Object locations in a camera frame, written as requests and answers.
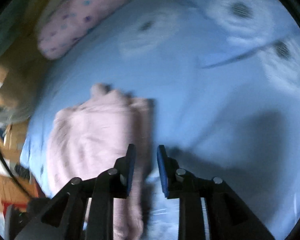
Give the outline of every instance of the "red object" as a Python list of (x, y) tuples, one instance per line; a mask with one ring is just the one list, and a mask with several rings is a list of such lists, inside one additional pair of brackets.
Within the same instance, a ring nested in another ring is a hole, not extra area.
[(14, 205), (17, 208), (22, 208), (22, 209), (27, 208), (27, 204), (25, 204), (25, 203), (11, 203), (11, 202), (6, 202), (6, 201), (1, 201), (1, 204), (3, 205), (3, 216), (4, 216), (4, 218), (6, 218), (7, 208), (10, 205)]

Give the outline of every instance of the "black metal bracket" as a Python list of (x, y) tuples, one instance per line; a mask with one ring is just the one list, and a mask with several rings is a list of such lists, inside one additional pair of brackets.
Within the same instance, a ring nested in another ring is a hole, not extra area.
[(157, 159), (166, 198), (180, 199), (179, 240), (206, 239), (202, 198), (207, 205), (211, 240), (274, 240), (225, 181), (217, 177), (200, 179), (179, 168), (178, 162), (167, 156), (163, 145), (158, 147)]
[(49, 203), (32, 218), (15, 240), (78, 240), (82, 233), (88, 198), (92, 198), (87, 240), (113, 239), (113, 198), (129, 195), (136, 148), (129, 145), (125, 157), (114, 168), (95, 179), (71, 179)]

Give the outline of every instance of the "black cable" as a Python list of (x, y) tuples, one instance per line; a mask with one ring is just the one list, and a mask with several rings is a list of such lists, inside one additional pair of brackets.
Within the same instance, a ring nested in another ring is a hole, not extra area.
[(2, 152), (0, 150), (0, 162), (2, 163), (2, 165), (4, 166), (4, 168), (6, 169), (6, 171), (8, 172), (8, 174), (10, 175), (10, 177), (12, 178), (13, 182), (21, 189), (21, 191), (28, 197), (28, 198), (32, 198), (31, 194), (20, 184), (20, 182), (17, 180), (17, 178), (13, 175), (13, 173), (11, 172), (11, 170), (9, 169), (6, 161), (3, 158)]

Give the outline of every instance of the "blue gripper pad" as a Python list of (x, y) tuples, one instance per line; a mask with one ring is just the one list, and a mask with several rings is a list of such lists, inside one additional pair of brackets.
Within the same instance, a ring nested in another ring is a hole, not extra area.
[(165, 197), (168, 197), (168, 194), (169, 194), (168, 176), (167, 176), (167, 171), (165, 168), (165, 161), (164, 161), (165, 159), (167, 159), (167, 154), (165, 152), (165, 148), (163, 145), (160, 145), (157, 149), (157, 161), (158, 161), (158, 167), (159, 167), (162, 192), (164, 193)]
[(134, 172), (134, 164), (136, 162), (137, 150), (134, 144), (129, 144), (126, 158), (127, 158), (127, 196), (130, 194), (132, 187), (132, 177)]

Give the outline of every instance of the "pink cloth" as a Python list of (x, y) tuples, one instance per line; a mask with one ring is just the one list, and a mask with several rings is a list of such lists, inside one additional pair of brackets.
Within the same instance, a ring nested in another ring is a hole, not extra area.
[(128, 0), (65, 0), (38, 37), (38, 48), (48, 59), (63, 56), (101, 20)]
[(112, 168), (134, 143), (137, 159), (127, 200), (114, 200), (114, 239), (139, 239), (143, 230), (140, 206), (144, 167), (151, 159), (148, 100), (106, 93), (97, 84), (92, 98), (59, 111), (47, 147), (48, 180), (56, 194), (73, 177), (97, 177)]

